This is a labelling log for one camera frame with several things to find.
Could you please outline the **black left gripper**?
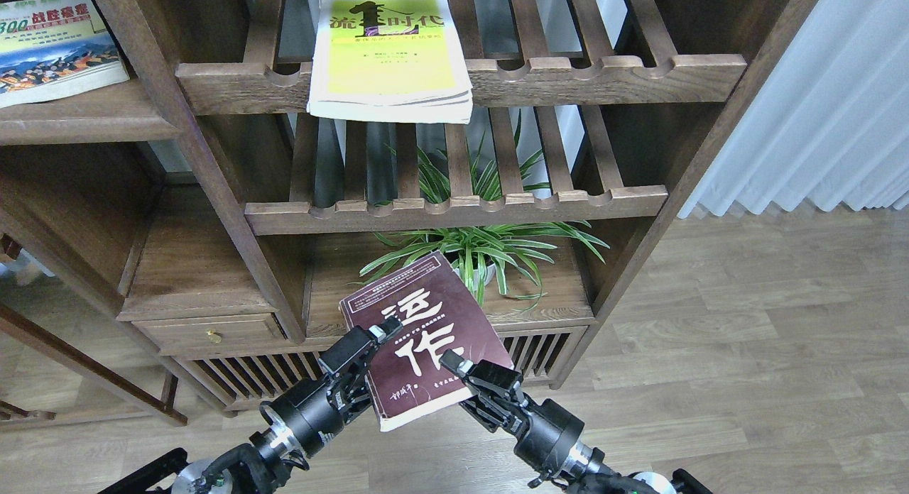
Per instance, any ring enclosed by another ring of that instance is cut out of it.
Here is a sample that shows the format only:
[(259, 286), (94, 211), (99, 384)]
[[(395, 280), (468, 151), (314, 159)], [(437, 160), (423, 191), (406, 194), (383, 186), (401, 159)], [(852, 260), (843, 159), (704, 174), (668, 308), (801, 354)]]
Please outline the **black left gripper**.
[(321, 381), (302, 380), (275, 400), (262, 402), (259, 411), (269, 423), (259, 434), (263, 460), (280, 461), (292, 451), (314, 456), (357, 419), (372, 403), (365, 371), (380, 346), (402, 328), (397, 317), (369, 329), (354, 326), (321, 353)]

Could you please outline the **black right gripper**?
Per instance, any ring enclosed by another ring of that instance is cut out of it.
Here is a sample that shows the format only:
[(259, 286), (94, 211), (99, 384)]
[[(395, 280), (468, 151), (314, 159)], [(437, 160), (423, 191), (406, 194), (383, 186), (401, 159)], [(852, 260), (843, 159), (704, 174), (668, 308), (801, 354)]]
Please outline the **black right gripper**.
[(540, 480), (577, 481), (587, 470), (587, 446), (580, 441), (584, 422), (550, 398), (539, 405), (525, 396), (521, 372), (486, 359), (474, 363), (454, 351), (444, 352), (440, 364), (480, 397), (460, 407), (488, 432), (503, 429), (514, 436), (514, 454)]

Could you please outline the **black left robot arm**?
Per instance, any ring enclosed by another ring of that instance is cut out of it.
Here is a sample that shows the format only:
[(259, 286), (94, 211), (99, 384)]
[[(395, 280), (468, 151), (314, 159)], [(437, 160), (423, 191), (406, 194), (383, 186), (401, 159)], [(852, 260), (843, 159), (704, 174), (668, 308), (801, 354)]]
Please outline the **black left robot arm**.
[(369, 407), (369, 365), (380, 345), (400, 329), (400, 320), (387, 317), (369, 329), (349, 330), (319, 358), (325, 371), (320, 380), (300, 380), (275, 400), (260, 404), (269, 426), (253, 433), (247, 443), (213, 461), (192, 463), (184, 449), (173, 449), (104, 493), (275, 492), (286, 484), (293, 468), (306, 471), (306, 459)]

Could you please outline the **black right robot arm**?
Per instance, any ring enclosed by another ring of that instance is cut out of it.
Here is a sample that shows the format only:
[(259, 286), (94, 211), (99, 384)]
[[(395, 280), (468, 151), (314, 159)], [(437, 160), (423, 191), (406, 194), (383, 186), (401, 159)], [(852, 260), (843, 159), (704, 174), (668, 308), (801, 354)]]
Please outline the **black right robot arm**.
[(473, 397), (461, 406), (490, 432), (504, 429), (516, 437), (514, 454), (545, 481), (568, 493), (708, 493), (682, 468), (672, 478), (652, 471), (624, 476), (604, 464), (604, 452), (581, 442), (584, 422), (548, 398), (537, 404), (523, 394), (520, 372), (483, 359), (478, 363), (446, 351), (440, 362), (464, 381)]

